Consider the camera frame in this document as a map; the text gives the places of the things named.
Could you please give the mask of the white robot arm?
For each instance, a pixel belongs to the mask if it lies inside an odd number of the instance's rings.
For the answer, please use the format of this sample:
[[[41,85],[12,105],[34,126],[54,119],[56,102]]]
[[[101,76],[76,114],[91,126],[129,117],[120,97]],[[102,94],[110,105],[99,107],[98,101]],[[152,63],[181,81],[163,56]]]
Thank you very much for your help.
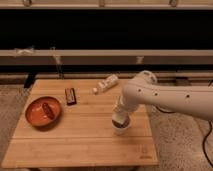
[[[213,121],[213,86],[161,86],[150,71],[142,71],[122,88],[112,119],[123,124],[140,104]]]

